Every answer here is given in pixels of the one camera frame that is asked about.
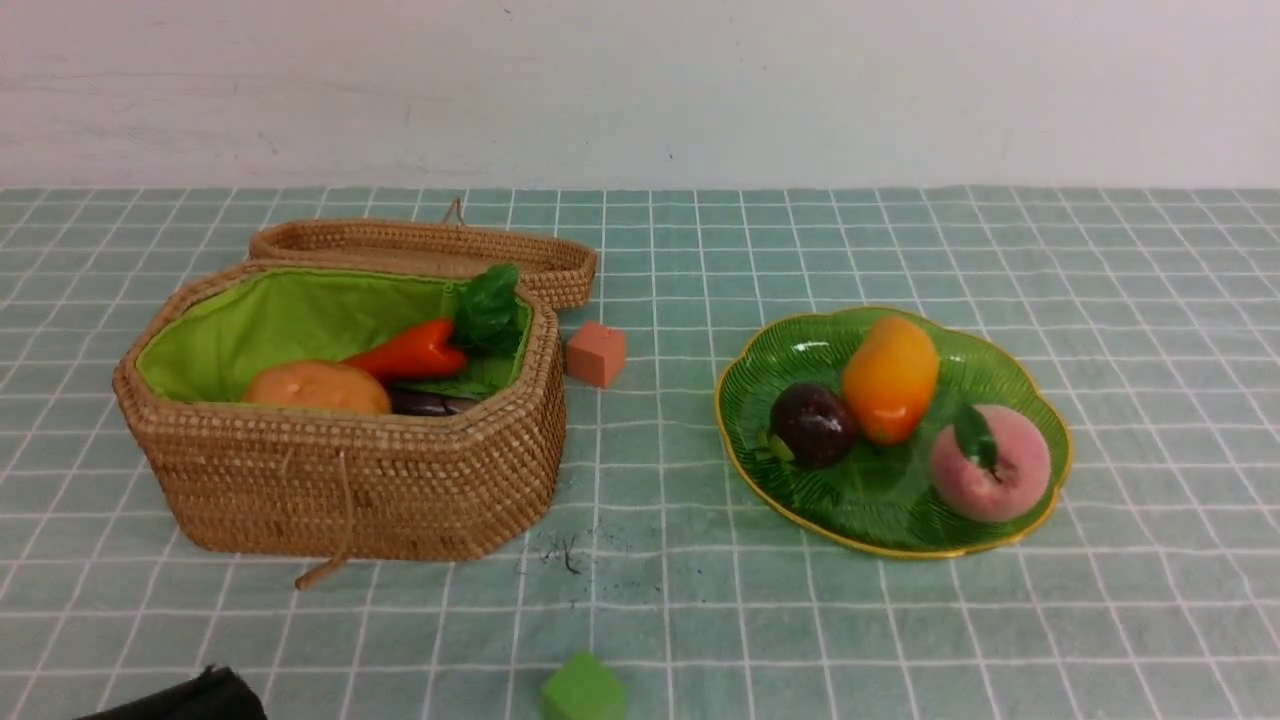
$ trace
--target leaf-shaped plate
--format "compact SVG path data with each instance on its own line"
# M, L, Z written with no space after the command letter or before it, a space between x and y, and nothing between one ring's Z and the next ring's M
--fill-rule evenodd
M760 430L768 428L778 395L803 380L838 392L850 356L872 324L888 314L928 332L941 359L937 393L911 439L883 448L860 439L845 460L818 471L763 452ZM765 503L808 530L876 555L956 557L1016 543L1048 520L1071 469L1066 423L1018 360L977 336L892 307L796 315L765 327L721 375L714 402L733 466ZM933 489L929 451L963 402L1012 407L1048 442L1050 488L1036 507L1009 523L961 518Z

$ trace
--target purple eggplant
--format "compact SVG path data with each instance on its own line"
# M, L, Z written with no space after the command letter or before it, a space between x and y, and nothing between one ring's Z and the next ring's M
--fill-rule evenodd
M388 387L387 395L392 398L392 413L415 418L447 418L466 413L479 405L470 397L451 397L438 392L403 387Z

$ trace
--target green fabric lining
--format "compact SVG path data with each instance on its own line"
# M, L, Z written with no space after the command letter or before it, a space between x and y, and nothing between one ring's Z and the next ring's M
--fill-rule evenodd
M261 370L296 360L343 360L419 323L457 311L465 283L360 270L280 268L189 307L138 356L151 391L178 402L238 402ZM448 380L406 383L443 395L488 397L515 382L532 311L512 357L476 357Z

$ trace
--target cube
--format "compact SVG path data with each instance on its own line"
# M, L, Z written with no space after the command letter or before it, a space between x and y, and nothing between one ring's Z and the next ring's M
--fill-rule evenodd
M543 720L623 720L627 689L588 652L570 659L543 685Z
M627 361L627 336L622 331L588 320L564 348L571 378L596 387L609 387Z

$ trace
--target basket rope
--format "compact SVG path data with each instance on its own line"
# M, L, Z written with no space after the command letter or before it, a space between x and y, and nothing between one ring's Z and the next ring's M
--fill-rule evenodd
M293 457L293 450L291 448L284 456L284 462L280 464L280 480L284 480L284 474L289 468L289 459ZM338 543L338 552L334 552L329 560L315 568L307 570L293 582L293 587L305 591L311 585L315 585L320 580L328 578L339 568L347 564L347 559L351 552L351 538L356 533L356 503L351 496L351 480L347 479L347 451L338 451L338 479L342 482L342 496L347 501L347 524L342 530L340 542Z
M453 202L449 202L448 210L444 211L444 217L440 218L440 224L448 224L449 218L457 217L460 225L466 225L467 222L462 219L462 199L454 197Z

